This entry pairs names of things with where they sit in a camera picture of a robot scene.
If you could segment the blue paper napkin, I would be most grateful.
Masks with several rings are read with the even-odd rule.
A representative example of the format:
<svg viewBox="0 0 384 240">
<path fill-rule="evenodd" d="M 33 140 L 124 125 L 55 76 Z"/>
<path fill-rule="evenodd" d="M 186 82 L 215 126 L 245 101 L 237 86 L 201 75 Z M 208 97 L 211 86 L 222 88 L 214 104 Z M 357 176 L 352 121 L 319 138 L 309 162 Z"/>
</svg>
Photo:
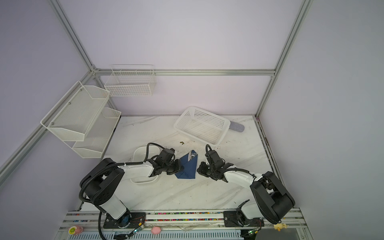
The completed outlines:
<svg viewBox="0 0 384 240">
<path fill-rule="evenodd" d="M 194 158 L 191 157 L 191 153 L 196 153 Z M 188 154 L 181 157 L 181 164 L 183 169 L 176 173 L 175 176 L 178 179 L 191 180 L 196 178 L 198 154 L 194 150 L 191 150 Z"/>
</svg>

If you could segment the white rectangular plastic tray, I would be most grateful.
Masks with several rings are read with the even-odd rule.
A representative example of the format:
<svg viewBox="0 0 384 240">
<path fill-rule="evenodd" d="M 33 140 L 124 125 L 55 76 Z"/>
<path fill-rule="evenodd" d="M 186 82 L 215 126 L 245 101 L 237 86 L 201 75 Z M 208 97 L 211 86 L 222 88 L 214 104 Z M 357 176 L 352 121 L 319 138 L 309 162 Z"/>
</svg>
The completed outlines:
<svg viewBox="0 0 384 240">
<path fill-rule="evenodd" d="M 135 150 L 133 161 L 138 162 L 144 160 L 147 153 L 147 147 L 140 147 Z M 146 161 L 142 165 L 135 165 L 131 167 L 133 169 L 132 175 L 129 175 L 131 183 L 135 185 L 150 185 L 158 181 L 159 176 L 152 177 L 153 166 Z"/>
</svg>

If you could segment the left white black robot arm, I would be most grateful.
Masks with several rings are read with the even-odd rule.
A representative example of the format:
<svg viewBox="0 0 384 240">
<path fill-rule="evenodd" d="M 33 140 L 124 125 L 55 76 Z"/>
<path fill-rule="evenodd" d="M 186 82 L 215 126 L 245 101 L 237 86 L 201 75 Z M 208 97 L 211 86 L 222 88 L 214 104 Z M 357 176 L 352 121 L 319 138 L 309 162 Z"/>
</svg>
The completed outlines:
<svg viewBox="0 0 384 240">
<path fill-rule="evenodd" d="M 147 152 L 140 162 L 117 163 L 106 158 L 80 182 L 79 199 L 94 205 L 107 219 L 114 220 L 116 227 L 127 228 L 140 221 L 133 219 L 130 210 L 115 194 L 123 178 L 151 178 L 162 173 L 174 175 L 183 168 L 181 160 L 175 157 L 174 149 L 162 149 L 151 158 Z"/>
</svg>

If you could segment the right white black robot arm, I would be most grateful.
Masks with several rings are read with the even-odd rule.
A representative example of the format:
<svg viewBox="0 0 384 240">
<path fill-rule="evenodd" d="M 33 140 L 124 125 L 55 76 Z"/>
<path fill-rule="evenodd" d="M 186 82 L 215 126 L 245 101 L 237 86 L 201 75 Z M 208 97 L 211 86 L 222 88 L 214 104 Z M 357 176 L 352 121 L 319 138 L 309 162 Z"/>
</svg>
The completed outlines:
<svg viewBox="0 0 384 240">
<path fill-rule="evenodd" d="M 250 190 L 255 201 L 246 200 L 234 211 L 225 211 L 226 227 L 263 227 L 264 221 L 280 224 L 281 219 L 296 202 L 279 178 L 272 172 L 255 174 L 225 162 L 219 154 L 206 145 L 207 163 L 202 162 L 197 173 L 206 178 L 236 184 Z"/>
</svg>

